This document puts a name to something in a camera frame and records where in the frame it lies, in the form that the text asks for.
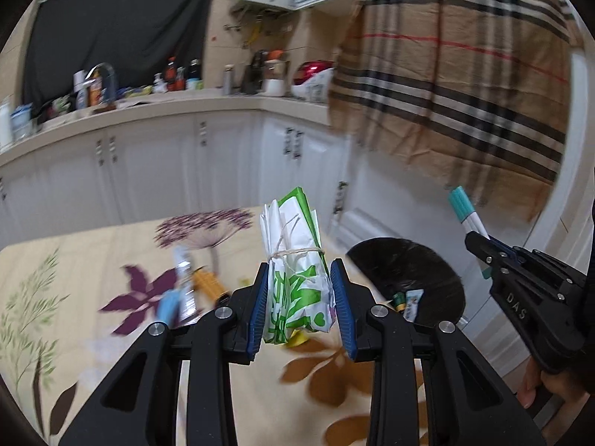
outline beige wall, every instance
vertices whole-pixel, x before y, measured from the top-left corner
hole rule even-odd
[[[254,17],[246,17],[240,31],[225,31],[225,24],[237,23],[230,15],[231,4],[231,0],[212,1],[203,55],[206,88],[221,86],[223,68],[227,64],[236,65],[236,84],[239,85],[244,66],[256,50],[288,50],[290,76],[303,62],[332,60],[346,29],[346,17],[331,17],[315,9],[306,9],[277,20],[264,20],[261,35],[250,48],[244,48],[252,35]],[[10,97],[13,107],[20,100],[25,53],[37,8],[38,0],[35,0],[0,53],[0,100]]]

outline metal pivot bolt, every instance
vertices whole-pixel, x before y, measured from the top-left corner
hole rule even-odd
[[[229,307],[219,307],[215,311],[215,317],[217,317],[218,319],[228,319],[229,317],[231,317],[232,313],[233,310]]]
[[[374,315],[374,317],[381,319],[382,317],[386,317],[386,315],[389,314],[389,310],[384,305],[375,305],[374,307],[370,308],[370,313]]]
[[[163,325],[159,321],[156,321],[156,323],[152,323],[149,326],[149,333],[151,335],[157,336],[157,335],[161,335],[163,332],[165,332],[165,325]]]
[[[454,326],[454,323],[452,323],[451,321],[448,321],[448,320],[443,320],[442,322],[440,322],[438,324],[438,328],[440,330],[442,330],[444,333],[453,333],[454,330],[456,329],[456,327]]]

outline plaid cloth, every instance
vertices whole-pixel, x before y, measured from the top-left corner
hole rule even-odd
[[[560,170],[580,44],[565,0],[356,0],[331,124],[530,220]]]

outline human hand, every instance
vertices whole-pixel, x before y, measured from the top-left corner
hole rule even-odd
[[[563,406],[541,431],[547,444],[553,445],[572,425],[588,401],[589,394],[570,370],[557,375],[548,374],[542,371],[535,359],[531,357],[517,391],[517,399],[525,409],[532,405],[536,389],[541,384],[552,394],[556,394],[564,400]]]

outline red stripe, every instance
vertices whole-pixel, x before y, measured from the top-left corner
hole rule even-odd
[[[439,43],[440,45],[445,45],[447,47],[458,47],[459,49],[471,50],[471,52],[485,53],[486,55],[493,55],[495,57],[498,57],[498,58],[501,58],[501,59],[504,59],[507,61],[512,61],[512,62],[516,62],[517,64],[524,65],[525,67],[529,67],[530,69],[535,70],[536,72],[539,72],[540,74],[552,77],[552,78],[562,82],[563,84],[568,83],[568,80],[564,79],[563,77],[559,77],[558,75],[553,74],[550,71],[547,71],[547,70],[539,68],[539,67],[535,67],[534,65],[528,64],[527,62],[523,62],[520,59],[513,57],[512,55],[508,55],[507,53],[495,52],[494,50],[481,49],[480,47],[473,47],[471,45],[467,45],[467,44],[459,43],[459,42],[450,42],[450,41],[440,40],[437,37],[413,37],[411,35],[393,35],[393,34],[389,34],[389,33],[373,33],[373,34],[365,34],[365,35],[363,35],[362,38],[374,38],[374,37],[395,38],[397,40],[432,41],[435,43]]]

